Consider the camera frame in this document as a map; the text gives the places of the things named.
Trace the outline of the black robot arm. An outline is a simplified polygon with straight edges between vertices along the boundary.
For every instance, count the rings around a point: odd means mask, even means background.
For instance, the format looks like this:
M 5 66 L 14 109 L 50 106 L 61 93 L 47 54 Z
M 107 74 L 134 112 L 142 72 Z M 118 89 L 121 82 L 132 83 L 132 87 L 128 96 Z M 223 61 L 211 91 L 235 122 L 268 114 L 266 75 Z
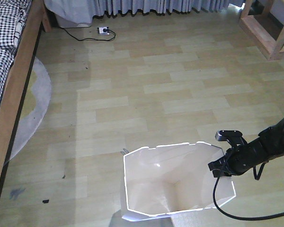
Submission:
M 261 131 L 251 142 L 238 130 L 219 130 L 215 138 L 231 145 L 223 157 L 208 164 L 215 178 L 242 175 L 252 168 L 255 180 L 259 180 L 266 163 L 284 156 L 284 118 Z

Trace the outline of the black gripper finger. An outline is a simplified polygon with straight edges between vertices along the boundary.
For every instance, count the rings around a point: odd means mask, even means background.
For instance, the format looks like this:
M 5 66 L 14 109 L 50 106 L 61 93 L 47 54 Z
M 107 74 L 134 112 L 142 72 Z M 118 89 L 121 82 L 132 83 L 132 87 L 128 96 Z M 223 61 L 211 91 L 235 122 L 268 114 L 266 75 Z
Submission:
M 208 164 L 209 170 L 212 171 L 213 177 L 230 176 L 227 163 L 224 158 L 219 158 L 216 161 Z

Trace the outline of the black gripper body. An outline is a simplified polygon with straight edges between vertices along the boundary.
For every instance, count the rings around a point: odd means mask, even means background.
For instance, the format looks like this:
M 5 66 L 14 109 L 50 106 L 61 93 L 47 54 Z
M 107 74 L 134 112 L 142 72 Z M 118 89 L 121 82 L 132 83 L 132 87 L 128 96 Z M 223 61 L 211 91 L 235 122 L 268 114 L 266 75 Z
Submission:
M 253 175 L 261 176 L 266 163 L 267 151 L 256 142 L 228 149 L 223 170 L 228 175 L 242 175 L 253 168 Z

